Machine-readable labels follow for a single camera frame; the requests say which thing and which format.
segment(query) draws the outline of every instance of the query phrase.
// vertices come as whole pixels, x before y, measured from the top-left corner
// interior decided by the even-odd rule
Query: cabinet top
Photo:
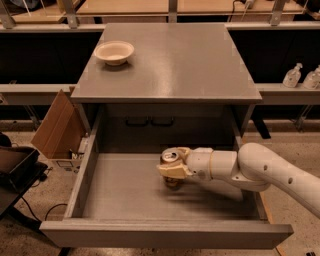
[[[126,41],[134,54],[117,67],[91,56],[74,102],[251,104],[258,90],[224,24],[108,24],[98,43]]]

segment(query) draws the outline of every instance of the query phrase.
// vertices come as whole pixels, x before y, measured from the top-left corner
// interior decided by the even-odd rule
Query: floor
[[[296,131],[290,121],[267,121],[271,139],[261,139],[252,123],[243,138],[244,142],[258,142],[272,149],[280,156],[298,167],[320,177],[320,122],[307,120],[304,132]],[[0,130],[7,134],[12,142],[18,145],[28,145],[34,135],[30,122],[0,122]],[[39,160],[52,166],[43,156]],[[48,210],[61,203],[68,203],[73,182],[77,174],[53,168],[48,173],[46,181],[36,182],[24,196],[31,205],[34,213],[41,220],[45,219]],[[303,256],[308,252],[320,255],[320,220],[294,199],[274,186],[263,192],[267,208],[270,210],[270,221],[276,224],[291,224],[294,234],[275,250],[183,250],[183,249],[120,249],[120,248],[77,248],[69,255],[101,255],[101,256],[138,256],[138,255],[174,255],[174,256]],[[20,200],[16,204],[25,215],[30,216],[26,204]],[[65,206],[53,209],[48,220],[60,220]],[[15,222],[10,217],[0,221],[0,255],[58,255],[60,248],[56,247],[46,237],[34,233]]]

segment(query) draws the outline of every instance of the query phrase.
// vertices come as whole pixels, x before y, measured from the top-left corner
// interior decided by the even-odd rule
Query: drawer front
[[[59,247],[273,249],[293,231],[290,225],[250,221],[198,223],[44,222],[41,230]]]

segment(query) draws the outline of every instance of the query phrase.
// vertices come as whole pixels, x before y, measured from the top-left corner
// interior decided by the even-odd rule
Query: black cable
[[[26,205],[28,206],[29,211],[31,212],[32,216],[33,216],[37,221],[40,221],[40,222],[41,222],[41,220],[40,220],[40,219],[38,219],[38,217],[33,213],[33,211],[32,211],[32,209],[31,209],[31,207],[30,207],[29,203],[27,202],[27,200],[26,200],[26,199],[24,199],[23,197],[21,197],[21,199],[22,199],[22,200],[26,203]]]
[[[67,205],[67,204],[57,204],[57,205],[55,205],[55,206],[52,206],[52,207],[49,209],[49,211],[47,212],[46,217],[44,218],[44,220],[47,220],[49,213],[50,213],[54,208],[56,208],[56,207],[58,207],[58,206],[61,206],[61,205]]]
[[[32,188],[38,187],[40,185],[41,181],[38,179],[38,183],[36,185],[31,186]]]

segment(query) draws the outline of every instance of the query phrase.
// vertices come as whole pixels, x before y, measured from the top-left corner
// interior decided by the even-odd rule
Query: wooden table
[[[168,13],[168,0],[88,0],[79,15],[159,15]]]
[[[232,12],[233,0],[178,0],[178,15],[216,14]],[[271,13],[274,1],[256,0],[248,13]],[[78,15],[168,15],[169,0],[87,0],[77,11]],[[235,3],[235,13],[245,10],[242,3]],[[295,1],[286,3],[286,13],[301,13],[303,7]]]
[[[232,12],[233,0],[178,0],[179,14],[230,14]],[[271,13],[274,1],[256,0],[253,8],[248,9],[248,13]],[[235,3],[235,13],[243,12],[245,10],[244,4],[240,2]],[[286,3],[284,12],[301,13],[303,7],[294,1]]]
[[[80,0],[73,0],[74,7],[80,4]],[[18,24],[59,24],[66,18],[63,5],[60,0],[57,3],[39,7],[35,11],[13,15],[12,18]]]

